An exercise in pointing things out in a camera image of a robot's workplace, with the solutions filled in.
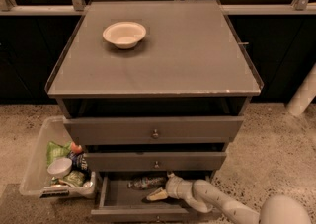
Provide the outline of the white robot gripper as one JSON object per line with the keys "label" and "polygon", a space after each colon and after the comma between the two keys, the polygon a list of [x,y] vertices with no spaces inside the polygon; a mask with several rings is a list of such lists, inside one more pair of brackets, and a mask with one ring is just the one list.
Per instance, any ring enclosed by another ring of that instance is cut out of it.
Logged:
{"label": "white robot gripper", "polygon": [[175,199],[189,200],[193,198],[193,183],[176,176],[173,172],[167,172],[168,181],[166,190],[159,187],[146,196],[148,201],[167,199],[168,196]]}

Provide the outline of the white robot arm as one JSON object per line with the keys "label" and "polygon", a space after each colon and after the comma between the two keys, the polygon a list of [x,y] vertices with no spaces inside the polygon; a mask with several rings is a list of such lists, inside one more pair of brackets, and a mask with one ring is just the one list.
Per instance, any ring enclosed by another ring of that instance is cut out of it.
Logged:
{"label": "white robot arm", "polygon": [[245,109],[246,124],[212,182],[169,172],[147,199],[174,198],[203,214],[216,209],[233,224],[315,224],[315,97],[310,70],[288,103]]}

